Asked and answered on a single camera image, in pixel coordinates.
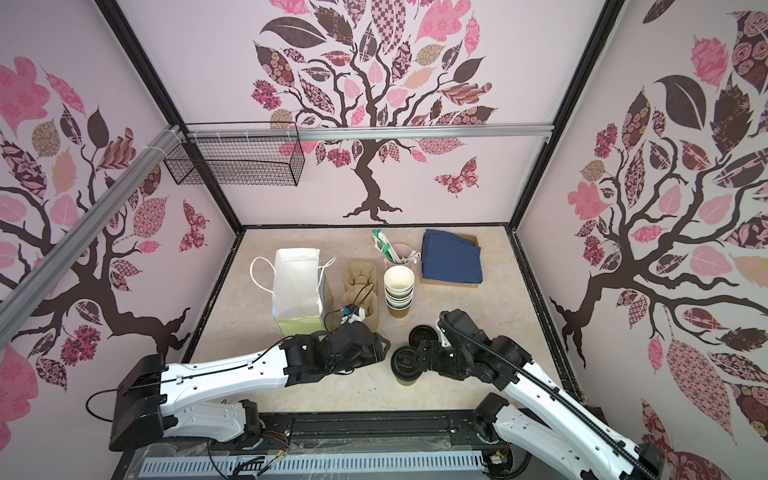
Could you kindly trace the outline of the white green paper cup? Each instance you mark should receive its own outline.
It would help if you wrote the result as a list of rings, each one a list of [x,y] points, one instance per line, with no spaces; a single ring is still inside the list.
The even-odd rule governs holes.
[[[416,383],[416,381],[420,378],[421,373],[416,372],[415,374],[402,374],[399,372],[395,372],[395,378],[397,382],[402,386],[412,386]]]

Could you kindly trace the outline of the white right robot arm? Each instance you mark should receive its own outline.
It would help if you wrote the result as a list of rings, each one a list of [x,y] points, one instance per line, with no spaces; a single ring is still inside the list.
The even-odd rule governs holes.
[[[411,341],[419,372],[495,387],[473,412],[488,443],[512,444],[570,479],[658,479],[659,450],[637,444],[590,412],[507,336],[489,338],[464,311],[440,313],[425,338]]]

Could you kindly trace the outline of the black cup lid stack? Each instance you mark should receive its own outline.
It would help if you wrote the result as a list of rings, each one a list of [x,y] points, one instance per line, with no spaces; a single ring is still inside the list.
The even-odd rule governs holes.
[[[418,325],[414,327],[408,336],[409,345],[418,348],[424,341],[438,341],[440,339],[437,331],[429,325]]]

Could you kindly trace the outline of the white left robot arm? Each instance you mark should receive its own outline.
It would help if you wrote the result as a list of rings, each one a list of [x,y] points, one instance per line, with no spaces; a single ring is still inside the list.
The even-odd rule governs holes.
[[[163,438],[230,442],[260,433],[252,401],[222,399],[256,390],[317,383],[385,360],[391,343],[354,321],[330,332],[297,334],[253,354],[204,363],[141,358],[118,384],[109,448],[131,451]]]

